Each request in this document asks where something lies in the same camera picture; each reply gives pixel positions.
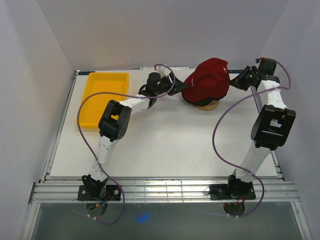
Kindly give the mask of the red baseball cap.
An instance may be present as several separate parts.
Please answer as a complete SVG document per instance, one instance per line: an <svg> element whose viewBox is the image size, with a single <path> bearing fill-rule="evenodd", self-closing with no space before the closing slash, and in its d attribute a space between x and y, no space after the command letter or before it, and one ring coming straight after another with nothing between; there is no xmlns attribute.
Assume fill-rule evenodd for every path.
<svg viewBox="0 0 320 240"><path fill-rule="evenodd" d="M206 99L213 91L228 92L230 87L228 62L220 58L210 58L199 64L184 83L188 88L182 91L182 97L190 102Z"/></svg>

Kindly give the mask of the dark green baseball cap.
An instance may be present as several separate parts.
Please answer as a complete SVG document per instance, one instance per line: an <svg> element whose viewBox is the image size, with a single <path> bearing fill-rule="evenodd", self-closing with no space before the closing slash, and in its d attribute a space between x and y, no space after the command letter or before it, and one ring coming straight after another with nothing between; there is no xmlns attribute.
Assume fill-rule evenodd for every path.
<svg viewBox="0 0 320 240"><path fill-rule="evenodd" d="M185 100L188 104L191 104L193 106L196 106L196 107L204 107L204 106L207 106L209 105L213 99L208 97L208 98L205 98L203 100L200 100L200 101L196 101L196 102L191 102L191 101L188 101L188 100Z"/></svg>

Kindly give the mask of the black NY baseball cap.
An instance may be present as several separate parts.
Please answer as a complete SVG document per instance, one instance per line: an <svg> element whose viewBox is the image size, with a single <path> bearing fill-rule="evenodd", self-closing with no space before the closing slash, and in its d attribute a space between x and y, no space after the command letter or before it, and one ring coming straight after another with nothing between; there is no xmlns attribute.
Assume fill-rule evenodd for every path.
<svg viewBox="0 0 320 240"><path fill-rule="evenodd" d="M221 99L223 99L226 95L227 95L228 91L213 91L209 94L209 96L207 97L208 99L210 99L211 101L219 101Z"/></svg>

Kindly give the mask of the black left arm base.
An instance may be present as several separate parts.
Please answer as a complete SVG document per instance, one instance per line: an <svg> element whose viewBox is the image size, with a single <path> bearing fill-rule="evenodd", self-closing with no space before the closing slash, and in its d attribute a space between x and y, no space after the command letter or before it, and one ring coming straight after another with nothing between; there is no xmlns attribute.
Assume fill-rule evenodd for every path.
<svg viewBox="0 0 320 240"><path fill-rule="evenodd" d="M106 189L103 191L102 196L94 197L81 185L78 189L77 200L78 201L119 201L121 199L122 193L117 185L106 185Z"/></svg>

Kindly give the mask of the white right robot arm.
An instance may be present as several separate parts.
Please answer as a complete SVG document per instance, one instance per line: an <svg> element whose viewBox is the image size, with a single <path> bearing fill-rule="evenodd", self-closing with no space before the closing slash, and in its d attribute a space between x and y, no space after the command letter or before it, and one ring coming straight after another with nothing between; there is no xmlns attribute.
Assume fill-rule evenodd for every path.
<svg viewBox="0 0 320 240"><path fill-rule="evenodd" d="M296 118L296 112L285 105L280 79L274 75L279 63L263 57L256 59L256 63L258 66L247 66L231 80L231 85L238 89L255 88L262 103L251 130L250 148L240 167L228 178L225 191L232 199L253 193L254 174L273 151L285 144Z"/></svg>

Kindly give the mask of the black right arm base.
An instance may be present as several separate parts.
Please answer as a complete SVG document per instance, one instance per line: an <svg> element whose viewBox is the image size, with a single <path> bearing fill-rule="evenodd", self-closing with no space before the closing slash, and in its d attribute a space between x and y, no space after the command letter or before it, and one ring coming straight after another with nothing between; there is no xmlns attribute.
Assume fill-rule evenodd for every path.
<svg viewBox="0 0 320 240"><path fill-rule="evenodd" d="M251 185L248 191L235 189L228 184L210 184L205 188L204 194L210 196L211 200L255 200L256 193Z"/></svg>

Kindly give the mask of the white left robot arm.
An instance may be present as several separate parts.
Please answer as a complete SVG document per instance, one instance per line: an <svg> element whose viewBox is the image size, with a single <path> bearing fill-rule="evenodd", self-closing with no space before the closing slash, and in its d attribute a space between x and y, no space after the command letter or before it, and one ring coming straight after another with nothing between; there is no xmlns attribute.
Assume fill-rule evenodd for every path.
<svg viewBox="0 0 320 240"><path fill-rule="evenodd" d="M111 160L116 144L125 136L131 115L151 108L161 96L173 96L187 88L188 85L178 80L173 73L161 76L152 72L137 95L123 101L108 102L98 123L99 143L97 151L93 153L95 163L89 174L82 176L88 194L95 200L106 195L108 175L102 167Z"/></svg>

